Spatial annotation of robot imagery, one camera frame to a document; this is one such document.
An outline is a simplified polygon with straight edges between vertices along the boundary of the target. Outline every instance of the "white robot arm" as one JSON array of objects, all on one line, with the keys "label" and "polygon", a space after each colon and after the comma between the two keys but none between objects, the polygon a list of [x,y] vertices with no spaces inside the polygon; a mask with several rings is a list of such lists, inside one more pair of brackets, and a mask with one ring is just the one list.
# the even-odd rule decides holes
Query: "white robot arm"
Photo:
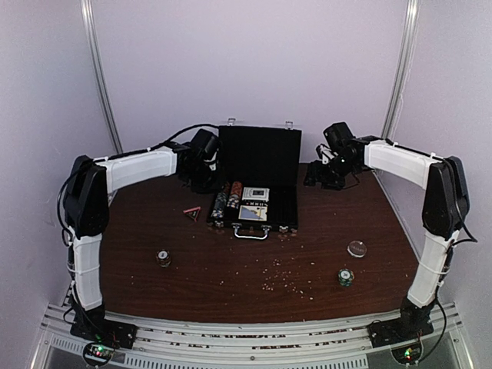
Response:
[{"label": "white robot arm", "polygon": [[374,347],[415,338],[433,331],[429,313],[447,274],[464,219],[469,211],[467,185],[461,160],[440,158],[404,148],[374,136],[355,138],[345,123],[324,131],[327,145],[317,147],[320,161],[309,164],[305,185],[341,190],[345,176],[364,169],[392,173],[426,191],[422,221],[424,250],[413,284],[401,306],[401,318],[369,327]]},{"label": "white robot arm", "polygon": [[99,248],[109,221],[109,195],[120,188],[150,178],[178,174],[195,192],[213,191],[217,180],[218,138],[201,129],[191,142],[165,141],[153,148],[111,158],[75,160],[65,182],[64,235],[68,237],[68,269],[72,277],[71,333],[91,341],[110,335],[111,344],[131,348],[135,326],[104,319],[99,284]]},{"label": "white robot arm", "polygon": [[[124,158],[104,160],[97,163],[106,174],[106,193],[111,194],[128,185],[150,178],[166,177],[176,173],[178,156],[170,148],[132,155]],[[102,304],[99,287],[99,246],[102,233],[95,236],[76,237],[69,226],[73,240],[73,273],[77,286],[77,299],[86,311]]]}]

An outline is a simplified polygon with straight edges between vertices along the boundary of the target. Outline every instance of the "silver handle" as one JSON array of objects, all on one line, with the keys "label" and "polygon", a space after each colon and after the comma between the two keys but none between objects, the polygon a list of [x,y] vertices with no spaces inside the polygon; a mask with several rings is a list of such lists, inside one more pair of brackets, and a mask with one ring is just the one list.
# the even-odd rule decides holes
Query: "silver handle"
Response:
[{"label": "silver handle", "polygon": [[263,236],[246,236],[246,235],[243,235],[243,234],[239,234],[239,228],[240,226],[239,225],[234,225],[234,236],[236,238],[243,238],[243,239],[247,239],[247,240],[257,240],[257,241],[263,241],[263,240],[266,240],[268,238],[268,232],[270,231],[270,227],[263,227]]}]

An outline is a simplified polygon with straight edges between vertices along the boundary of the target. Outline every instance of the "lavender wall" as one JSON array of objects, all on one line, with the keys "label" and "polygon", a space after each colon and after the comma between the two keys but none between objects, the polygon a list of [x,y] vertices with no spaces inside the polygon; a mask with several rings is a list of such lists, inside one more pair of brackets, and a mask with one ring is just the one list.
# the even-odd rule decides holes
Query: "lavender wall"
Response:
[{"label": "lavender wall", "polygon": [[76,155],[112,149],[78,2],[1,7],[0,366],[17,369],[68,286],[58,189]]},{"label": "lavender wall", "polygon": [[[442,289],[456,301],[480,367],[492,347],[492,2],[423,2],[411,76],[396,141],[464,162],[471,210],[467,226],[479,244],[462,244]],[[390,175],[384,186],[399,208],[418,252],[424,193]]]},{"label": "lavender wall", "polygon": [[381,133],[405,1],[98,0],[98,40],[125,150],[236,117],[303,130],[302,161],[346,121]]}]

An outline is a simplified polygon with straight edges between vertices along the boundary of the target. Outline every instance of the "red triangle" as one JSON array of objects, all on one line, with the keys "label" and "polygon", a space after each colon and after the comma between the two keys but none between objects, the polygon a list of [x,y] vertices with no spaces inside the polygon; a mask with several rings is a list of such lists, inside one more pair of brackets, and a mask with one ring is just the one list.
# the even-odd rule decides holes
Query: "red triangle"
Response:
[{"label": "red triangle", "polygon": [[200,214],[200,210],[201,210],[201,207],[197,206],[196,208],[183,210],[183,214],[186,215],[187,217],[193,219],[194,221],[197,221],[198,215]]}]

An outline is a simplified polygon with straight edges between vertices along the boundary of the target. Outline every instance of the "metal frame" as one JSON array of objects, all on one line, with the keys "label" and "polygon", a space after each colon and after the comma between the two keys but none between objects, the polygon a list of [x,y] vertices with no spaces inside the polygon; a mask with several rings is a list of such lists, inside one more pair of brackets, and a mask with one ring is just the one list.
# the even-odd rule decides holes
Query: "metal frame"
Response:
[{"label": "metal frame", "polygon": [[123,152],[118,129],[115,124],[115,117],[109,101],[108,89],[106,87],[105,77],[102,71],[101,54],[99,52],[98,38],[95,31],[94,15],[92,13],[92,1],[81,0],[82,18],[84,19],[85,32],[89,48],[91,49],[92,64],[94,67],[96,82],[98,86],[98,96],[101,101],[102,111],[105,116],[106,125],[108,126],[111,142],[117,154]]},{"label": "metal frame", "polygon": [[[69,290],[62,306],[48,306],[38,336],[38,346],[32,356],[31,369],[45,367],[51,347],[79,355],[86,344],[81,338],[70,335],[74,313],[67,314],[68,322],[63,321],[63,314],[70,307],[70,293]],[[444,309],[448,318],[447,331],[453,338],[460,367],[473,369],[467,349],[468,339],[456,306],[447,304]],[[110,320],[138,327],[133,349],[117,350],[111,361],[115,365],[134,369],[315,369],[325,365],[330,367],[330,364],[333,368],[343,367],[343,363],[345,367],[364,369],[367,368],[368,354],[390,349],[372,348],[367,326],[374,320],[386,321],[398,316],[399,311],[391,311],[327,321],[207,324],[107,313]],[[438,336],[444,319],[437,307],[431,312],[430,319],[435,331],[426,337]]]},{"label": "metal frame", "polygon": [[382,138],[390,138],[394,133],[397,123],[397,115],[400,109],[401,93],[408,77],[409,64],[414,50],[415,31],[417,29],[417,18],[419,12],[419,0],[408,0],[407,17],[401,39],[400,57],[398,59],[397,73],[394,77],[393,91],[391,92],[390,104],[387,109],[384,122]]}]

